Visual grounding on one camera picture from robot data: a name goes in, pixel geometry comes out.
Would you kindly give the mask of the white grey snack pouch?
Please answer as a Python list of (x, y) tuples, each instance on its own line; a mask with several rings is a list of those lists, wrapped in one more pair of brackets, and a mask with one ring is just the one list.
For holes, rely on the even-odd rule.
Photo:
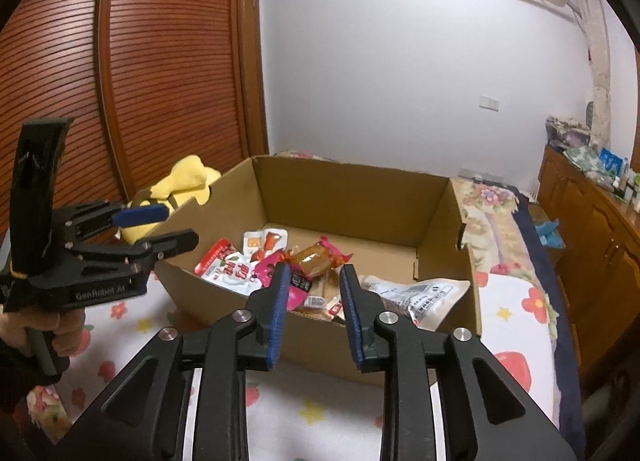
[(418, 328), (436, 331), (471, 288), (468, 280), (428, 279), (402, 285), (374, 276), (359, 276), (361, 288), (378, 294), (386, 311), (407, 316)]

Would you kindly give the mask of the red white snack pouch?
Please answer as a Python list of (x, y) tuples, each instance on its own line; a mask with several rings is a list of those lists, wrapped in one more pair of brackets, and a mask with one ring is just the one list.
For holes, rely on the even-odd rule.
[(219, 239), (194, 266), (193, 273), (219, 288), (246, 296), (262, 288), (254, 265), (227, 239)]

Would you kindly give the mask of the yellow Pikachu plush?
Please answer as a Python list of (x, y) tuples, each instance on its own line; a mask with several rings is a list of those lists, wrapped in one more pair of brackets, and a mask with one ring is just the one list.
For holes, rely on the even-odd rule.
[(192, 199), (204, 205), (210, 197), (210, 186), (221, 177), (219, 170), (205, 166), (201, 158), (191, 154), (178, 161), (170, 173), (156, 184), (139, 191), (127, 208), (163, 205), (171, 216)]

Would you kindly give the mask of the pink snack packet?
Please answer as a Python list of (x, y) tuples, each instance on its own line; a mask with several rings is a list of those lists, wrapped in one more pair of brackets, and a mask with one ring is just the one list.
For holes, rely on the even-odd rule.
[(262, 282), (264, 288), (268, 288), (274, 270), (277, 265), (285, 263), (290, 267), (290, 282), (288, 282), (288, 303), (286, 303), (287, 311), (295, 311), (306, 301), (308, 293), (312, 287), (312, 281), (309, 280), (297, 266), (292, 265), (288, 254), (283, 251), (275, 251), (259, 261), (254, 268), (257, 279)]

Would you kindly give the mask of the white orange snack pouch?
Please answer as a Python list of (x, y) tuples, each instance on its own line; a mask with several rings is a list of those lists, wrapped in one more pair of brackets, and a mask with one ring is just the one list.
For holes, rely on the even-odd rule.
[(259, 262), (274, 252), (283, 251), (287, 246), (288, 232), (284, 229), (245, 231), (243, 235), (243, 255), (252, 263)]

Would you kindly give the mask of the brown cardboard box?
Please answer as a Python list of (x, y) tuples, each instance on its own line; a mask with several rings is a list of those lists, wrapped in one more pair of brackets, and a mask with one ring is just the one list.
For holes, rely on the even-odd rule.
[(308, 158), (255, 156), (225, 173), (204, 204), (189, 202), (160, 227), (192, 229), (198, 247), (155, 272), (178, 308), (212, 325), (246, 298), (195, 276), (219, 240), (241, 245), (247, 231), (283, 228), (304, 249), (326, 236), (360, 276), (396, 283), (474, 279), (464, 222), (447, 177)]

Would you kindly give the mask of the white floral bed sheet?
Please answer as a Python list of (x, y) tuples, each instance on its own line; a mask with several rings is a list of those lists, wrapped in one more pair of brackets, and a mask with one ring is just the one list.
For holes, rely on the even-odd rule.
[[(553, 347), (542, 295), (514, 277), (480, 275), (484, 345), (552, 422), (559, 420)], [(174, 303), (157, 277), (145, 296), (87, 311), (84, 335), (58, 386), (27, 397), (30, 423), (51, 446), (107, 382), (165, 325)], [(383, 423), (381, 387), (357, 384), (278, 363), (248, 374), (248, 444), (253, 460), (375, 460)]]

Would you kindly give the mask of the wooden louvered wardrobe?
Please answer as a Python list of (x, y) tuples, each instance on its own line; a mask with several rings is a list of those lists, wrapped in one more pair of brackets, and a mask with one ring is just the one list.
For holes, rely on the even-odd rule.
[(268, 149), (257, 0), (1, 0), (1, 186), (24, 121), (72, 120), (55, 202), (130, 200), (180, 158)]

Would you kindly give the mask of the wooden sideboard cabinet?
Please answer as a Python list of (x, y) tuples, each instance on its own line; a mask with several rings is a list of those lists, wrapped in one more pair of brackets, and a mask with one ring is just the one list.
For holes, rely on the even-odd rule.
[(549, 147), (538, 179), (538, 203), (565, 244), (555, 272), (579, 373), (600, 377), (623, 341), (639, 338), (639, 216)]

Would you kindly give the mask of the blue box on sideboard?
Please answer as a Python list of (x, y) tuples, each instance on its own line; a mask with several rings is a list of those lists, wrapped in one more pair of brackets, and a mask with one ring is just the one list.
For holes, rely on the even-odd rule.
[(606, 173), (620, 176), (624, 168), (624, 160), (612, 151), (602, 148), (599, 154), (600, 161)]

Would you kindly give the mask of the floral curtain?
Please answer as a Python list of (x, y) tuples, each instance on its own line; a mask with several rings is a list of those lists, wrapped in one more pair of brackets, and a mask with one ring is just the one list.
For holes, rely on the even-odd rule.
[(591, 143), (611, 144), (611, 57), (602, 0), (577, 0), (586, 34), (593, 81)]

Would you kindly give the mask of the white wall socket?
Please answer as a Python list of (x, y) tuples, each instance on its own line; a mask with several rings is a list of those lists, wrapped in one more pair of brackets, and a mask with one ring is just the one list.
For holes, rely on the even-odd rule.
[(494, 98), (480, 96), (478, 106), (480, 107), (480, 109), (498, 112), (500, 109), (500, 101)]

